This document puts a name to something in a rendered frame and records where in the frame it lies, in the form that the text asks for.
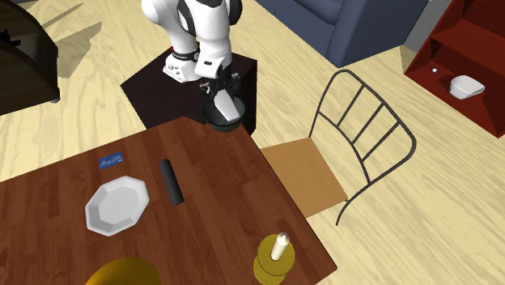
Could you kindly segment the dark robot stand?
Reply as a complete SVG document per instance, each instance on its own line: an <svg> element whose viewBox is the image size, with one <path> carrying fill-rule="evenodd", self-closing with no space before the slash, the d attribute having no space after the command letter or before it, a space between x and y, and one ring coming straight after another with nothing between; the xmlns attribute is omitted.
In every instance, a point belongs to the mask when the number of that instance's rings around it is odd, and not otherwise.
<svg viewBox="0 0 505 285"><path fill-rule="evenodd" d="M163 67L170 54L169 49L164 51L121 84L147 129L179 117L205 122L202 115L204 96L199 88L202 81L179 83L166 75ZM257 60L233 53L231 71L240 75L238 97L246 107L242 125L252 134L257 123Z"/></svg>

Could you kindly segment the brown wooden table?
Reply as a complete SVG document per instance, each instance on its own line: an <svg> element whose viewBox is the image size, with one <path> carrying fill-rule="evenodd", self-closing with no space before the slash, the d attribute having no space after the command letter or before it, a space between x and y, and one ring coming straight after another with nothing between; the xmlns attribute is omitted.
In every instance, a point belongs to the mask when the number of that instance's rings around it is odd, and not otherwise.
<svg viewBox="0 0 505 285"><path fill-rule="evenodd" d="M120 151L123 161L99 168ZM184 202L159 169L170 160ZM149 204L110 237L87 229L85 206L105 182L146 183ZM162 285L258 285L260 242L285 232L295 264L282 285L315 285L336 265L246 130L220 133L181 117L0 183L0 285L84 285L101 266L140 257Z"/></svg>

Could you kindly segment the black cylinder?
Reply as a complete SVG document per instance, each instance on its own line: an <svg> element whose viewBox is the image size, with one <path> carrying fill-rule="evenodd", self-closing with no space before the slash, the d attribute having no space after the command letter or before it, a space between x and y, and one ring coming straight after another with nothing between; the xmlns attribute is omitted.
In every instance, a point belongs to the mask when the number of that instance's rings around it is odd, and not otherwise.
<svg viewBox="0 0 505 285"><path fill-rule="evenodd" d="M159 169L162 174L163 182L168 192L171 204L173 206L177 206L182 202L184 202L185 201L184 196L181 192L179 183L176 179L176 175L170 160L167 159L160 160Z"/></svg>

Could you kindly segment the blue card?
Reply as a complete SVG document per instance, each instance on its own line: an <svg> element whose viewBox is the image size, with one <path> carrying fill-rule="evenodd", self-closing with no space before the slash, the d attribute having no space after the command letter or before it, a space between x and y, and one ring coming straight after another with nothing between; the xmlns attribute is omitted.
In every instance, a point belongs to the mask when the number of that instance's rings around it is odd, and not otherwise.
<svg viewBox="0 0 505 285"><path fill-rule="evenodd" d="M119 164L123 161L123 155L120 151L115 152L111 155L107 155L99 159L100 170L112 167L113 165Z"/></svg>

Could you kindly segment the blue sofa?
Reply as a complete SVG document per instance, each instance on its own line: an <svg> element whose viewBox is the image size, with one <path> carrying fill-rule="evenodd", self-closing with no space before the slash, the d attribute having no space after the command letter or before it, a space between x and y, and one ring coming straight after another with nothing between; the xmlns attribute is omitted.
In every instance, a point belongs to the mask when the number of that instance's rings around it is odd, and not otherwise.
<svg viewBox="0 0 505 285"><path fill-rule="evenodd" d="M336 67L403 45L429 0L255 0Z"/></svg>

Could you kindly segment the white octagonal plate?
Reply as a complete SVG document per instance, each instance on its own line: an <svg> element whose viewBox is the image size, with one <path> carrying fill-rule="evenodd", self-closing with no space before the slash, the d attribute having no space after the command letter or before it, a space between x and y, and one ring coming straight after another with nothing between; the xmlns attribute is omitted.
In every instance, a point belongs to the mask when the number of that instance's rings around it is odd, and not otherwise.
<svg viewBox="0 0 505 285"><path fill-rule="evenodd" d="M146 183L123 176L102 184L85 206L87 229L113 236L134 226L150 201Z"/></svg>

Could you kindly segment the white candle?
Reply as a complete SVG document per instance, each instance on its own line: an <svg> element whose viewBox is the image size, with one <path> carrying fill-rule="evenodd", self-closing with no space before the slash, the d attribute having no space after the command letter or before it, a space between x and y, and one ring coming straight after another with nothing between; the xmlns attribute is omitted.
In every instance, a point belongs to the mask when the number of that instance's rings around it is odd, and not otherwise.
<svg viewBox="0 0 505 285"><path fill-rule="evenodd" d="M283 253L285 252L287 246L290 244L290 237L285 232L280 232L277 234L274 242L274 246L270 253L270 258L274 261L278 261Z"/></svg>

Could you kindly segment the dark wooden cabinet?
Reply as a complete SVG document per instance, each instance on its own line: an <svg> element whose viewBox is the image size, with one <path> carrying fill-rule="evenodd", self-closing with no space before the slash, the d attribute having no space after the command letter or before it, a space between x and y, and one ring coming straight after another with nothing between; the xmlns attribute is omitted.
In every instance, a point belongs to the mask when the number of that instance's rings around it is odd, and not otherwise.
<svg viewBox="0 0 505 285"><path fill-rule="evenodd" d="M0 116L60 100L57 58L38 20L12 0L0 0Z"/></svg>

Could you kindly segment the yellow round object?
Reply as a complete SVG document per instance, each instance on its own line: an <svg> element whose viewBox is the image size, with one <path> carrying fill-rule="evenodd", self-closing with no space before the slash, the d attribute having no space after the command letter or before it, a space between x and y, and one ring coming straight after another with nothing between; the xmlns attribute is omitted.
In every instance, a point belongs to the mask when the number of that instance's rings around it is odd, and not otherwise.
<svg viewBox="0 0 505 285"><path fill-rule="evenodd" d="M101 266L85 285L162 285L162 280L151 263L124 257Z"/></svg>

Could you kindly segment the red wooden shelf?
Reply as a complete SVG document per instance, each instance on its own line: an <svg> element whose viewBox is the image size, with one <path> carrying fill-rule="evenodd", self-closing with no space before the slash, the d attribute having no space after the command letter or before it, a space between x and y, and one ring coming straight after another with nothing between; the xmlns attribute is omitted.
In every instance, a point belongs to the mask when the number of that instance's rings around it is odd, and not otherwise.
<svg viewBox="0 0 505 285"><path fill-rule="evenodd" d="M405 75L484 130L505 135L505 0L452 0ZM468 99L450 83L468 75L485 90Z"/></svg>

